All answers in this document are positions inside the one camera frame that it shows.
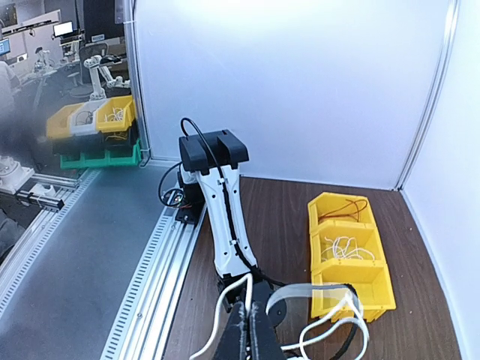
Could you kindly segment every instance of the yellow storage bin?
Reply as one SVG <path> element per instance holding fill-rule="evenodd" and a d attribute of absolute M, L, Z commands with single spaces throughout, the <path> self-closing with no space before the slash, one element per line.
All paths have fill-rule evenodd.
<path fill-rule="evenodd" d="M 46 137 L 49 139 L 64 139 L 71 137 L 70 115 L 75 113 L 83 103 L 75 103 L 62 107 L 46 121 Z"/>
<path fill-rule="evenodd" d="M 310 234 L 312 274 L 320 270 L 323 263 L 335 259 L 332 246 L 337 239 L 337 257 L 345 257 L 345 255 L 349 257 L 344 259 L 343 263 L 355 262 L 356 259 L 386 262 L 380 234 L 376 227 L 364 223 L 327 220 L 319 225 L 316 232 Z"/>
<path fill-rule="evenodd" d="M 98 131 L 126 131 L 136 118 L 134 99 L 131 95 L 112 97 L 97 111 L 96 116 Z"/>
<path fill-rule="evenodd" d="M 395 297 L 392 289 L 389 268 L 384 262 L 365 260 L 334 259 L 326 263 L 322 269 L 312 274 L 312 284 L 352 284 L 358 298 L 364 306 L 364 319 L 371 323 L 381 317 L 387 310 L 394 310 Z M 322 291 L 313 291 L 312 317 L 325 316 L 338 300 L 323 298 Z M 332 321 L 353 317 L 353 311 L 344 307 L 337 312 Z"/>
<path fill-rule="evenodd" d="M 365 196 L 321 193 L 308 203 L 310 234 L 328 220 L 348 221 L 375 227 L 374 213 Z"/>

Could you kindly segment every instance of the white wire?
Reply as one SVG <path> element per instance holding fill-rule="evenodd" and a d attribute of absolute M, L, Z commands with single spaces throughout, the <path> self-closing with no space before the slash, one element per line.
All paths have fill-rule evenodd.
<path fill-rule="evenodd" d="M 345 319 L 341 319 L 335 323 L 328 331 L 325 333 L 315 337 L 314 339 L 311 339 L 309 341 L 304 341 L 305 335 L 307 332 L 309 332 L 311 329 L 325 323 L 327 320 L 330 320 L 334 314 L 336 314 L 345 304 L 348 304 L 350 308 L 353 310 L 354 314 L 357 316 L 356 318 L 352 317 L 347 317 Z M 301 355 L 304 360 L 309 360 L 307 357 L 307 353 L 305 352 L 305 346 L 314 344 L 318 341 L 322 341 L 326 339 L 328 336 L 330 336 L 336 329 L 338 329 L 339 326 L 342 326 L 345 323 L 354 323 L 356 324 L 360 329 L 361 332 L 363 333 L 363 348 L 360 352 L 360 354 L 355 358 L 355 360 L 359 360 L 363 357 L 365 352 L 367 351 L 367 345 L 368 345 L 368 339 L 370 337 L 367 325 L 365 324 L 365 321 L 363 320 L 363 307 L 362 304 L 359 303 L 360 310 L 357 309 L 357 307 L 353 304 L 353 299 L 351 293 L 347 293 L 345 297 L 334 307 L 330 310 L 330 312 L 324 316 L 322 319 L 317 320 L 316 322 L 311 323 L 310 325 L 306 326 L 300 334 L 300 339 L 298 342 L 298 347 L 300 348 Z"/>
<path fill-rule="evenodd" d="M 251 305 L 252 305 L 252 293 L 254 291 L 254 278 L 252 277 L 251 273 L 246 274 L 244 277 L 242 277 L 240 280 L 237 280 L 235 283 L 232 283 L 231 285 L 227 286 L 220 296 L 218 297 L 217 300 L 217 305 L 215 307 L 215 315 L 214 315 L 214 322 L 213 322 L 213 329 L 211 330 L 210 338 L 208 339 L 207 343 L 205 346 L 199 350 L 198 352 L 195 352 L 191 357 L 190 360 L 196 359 L 199 356 L 203 355 L 209 347 L 213 344 L 217 333 L 218 333 L 218 324 L 220 322 L 220 312 L 222 308 L 222 301 L 224 300 L 225 296 L 227 295 L 228 292 L 231 290 L 239 287 L 242 285 L 245 281 L 247 281 L 247 295 L 245 296 L 245 310 L 247 312 L 247 317 L 248 314 L 250 313 Z"/>
<path fill-rule="evenodd" d="M 315 342 L 325 340 L 328 336 L 333 334 L 340 326 L 342 326 L 343 324 L 347 324 L 347 323 L 356 324 L 361 329 L 361 331 L 363 333 L 363 347 L 361 349 L 360 354 L 355 358 L 355 360 L 360 360 L 364 356 L 365 352 L 367 351 L 369 334 L 368 334 L 368 330 L 366 329 L 366 327 L 364 328 L 363 325 L 362 325 L 362 324 L 365 324 L 365 322 L 363 322 L 359 319 L 356 319 L 354 317 L 347 317 L 345 319 L 340 319 L 328 331 L 324 332 L 323 334 L 321 334 L 318 337 L 315 337 L 314 339 L 311 339 L 311 340 L 315 340 Z M 303 337 L 305 336 L 306 332 L 309 331 L 310 329 L 311 328 L 305 328 L 301 332 L 301 334 L 300 334 L 300 340 L 301 341 L 303 341 Z M 309 360 L 309 358 L 307 357 L 307 354 L 305 353 L 305 349 L 304 349 L 304 346 L 307 345 L 307 342 L 301 342 L 301 343 L 299 343 L 299 345 L 300 345 L 300 351 L 301 351 L 302 359 Z"/>
<path fill-rule="evenodd" d="M 105 114 L 105 122 L 121 122 L 123 120 L 123 109 L 119 107 L 113 108 L 112 114 Z"/>
<path fill-rule="evenodd" d="M 322 319 L 317 320 L 316 322 L 313 322 L 313 324 L 322 325 L 325 323 L 327 320 L 330 320 L 345 304 L 347 303 L 346 298 L 342 298 L 338 304 L 333 307 Z M 315 344 L 316 342 L 320 341 L 318 338 L 319 337 L 314 337 L 313 339 L 307 340 L 304 342 L 304 346 Z M 300 347 L 300 343 L 294 343 L 291 345 L 283 345 L 282 350 L 287 351 L 287 350 L 295 350 Z"/>
<path fill-rule="evenodd" d="M 359 247 L 356 241 L 356 238 L 349 238 L 348 236 L 339 236 L 335 240 L 331 240 L 327 237 L 324 238 L 326 242 L 330 243 L 331 246 L 327 247 L 320 256 L 322 256 L 324 253 L 331 251 L 333 253 L 333 257 L 335 259 L 352 259 L 352 258 L 357 258 L 360 260 L 363 260 L 363 256 L 359 254 L 359 251 L 363 251 L 364 253 L 368 254 L 371 256 L 372 260 L 375 260 L 375 255 L 373 255 L 369 250 L 364 249 L 363 247 Z M 340 242 L 343 239 L 348 239 L 348 242 L 346 243 L 345 247 L 342 247 L 340 245 Z M 349 250 L 350 244 L 352 241 L 355 241 L 355 249 L 351 250 L 349 253 L 347 251 Z M 322 257 L 322 261 L 328 260 L 325 257 Z"/>

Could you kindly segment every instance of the gray conveyor surface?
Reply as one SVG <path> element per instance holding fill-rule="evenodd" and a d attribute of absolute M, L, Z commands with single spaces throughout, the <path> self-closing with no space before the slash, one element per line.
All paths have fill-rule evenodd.
<path fill-rule="evenodd" d="M 90 184 L 0 319 L 0 359 L 100 358 L 163 209 L 157 186 L 164 171 L 108 169 Z"/>

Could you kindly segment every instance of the person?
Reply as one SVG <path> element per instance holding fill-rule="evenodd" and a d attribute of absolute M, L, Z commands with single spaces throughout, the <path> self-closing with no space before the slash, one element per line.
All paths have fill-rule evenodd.
<path fill-rule="evenodd" d="M 15 131 L 14 89 L 20 86 L 17 75 L 5 61 L 0 61 L 0 155 L 7 152 Z"/>

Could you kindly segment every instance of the white wall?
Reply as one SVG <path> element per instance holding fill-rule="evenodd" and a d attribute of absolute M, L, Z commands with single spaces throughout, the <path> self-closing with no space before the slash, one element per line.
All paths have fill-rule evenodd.
<path fill-rule="evenodd" d="M 463 0 L 436 113 L 405 194 L 447 295 L 464 359 L 480 359 L 480 3 Z"/>
<path fill-rule="evenodd" d="M 9 35 L 8 38 L 10 39 L 10 52 L 7 54 L 7 59 L 16 58 L 27 52 L 23 34 Z"/>
<path fill-rule="evenodd" d="M 156 158 L 179 120 L 229 128 L 249 176 L 393 188 L 438 59 L 446 0 L 137 2 Z"/>

